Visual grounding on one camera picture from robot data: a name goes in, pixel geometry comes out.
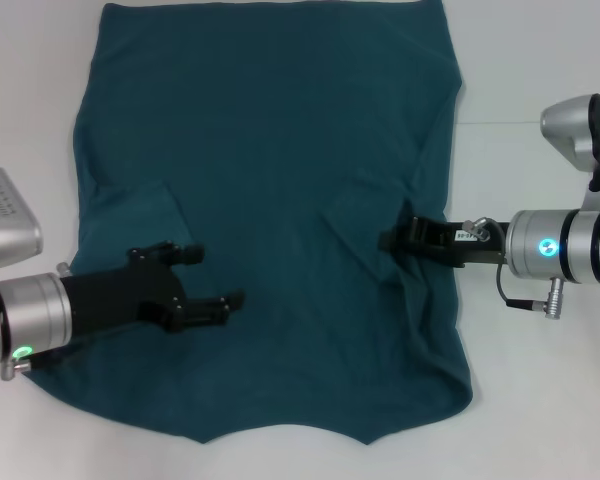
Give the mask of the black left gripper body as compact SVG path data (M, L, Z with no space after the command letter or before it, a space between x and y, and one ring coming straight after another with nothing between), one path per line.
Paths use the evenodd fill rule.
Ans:
M135 248L120 268L62 278L70 303L71 338L135 323L181 331L186 294L172 267L183 262L181 247Z

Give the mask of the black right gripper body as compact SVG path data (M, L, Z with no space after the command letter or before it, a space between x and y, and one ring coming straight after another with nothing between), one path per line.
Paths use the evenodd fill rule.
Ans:
M508 222L438 222L414 217L409 223L409 253L452 268L504 260Z

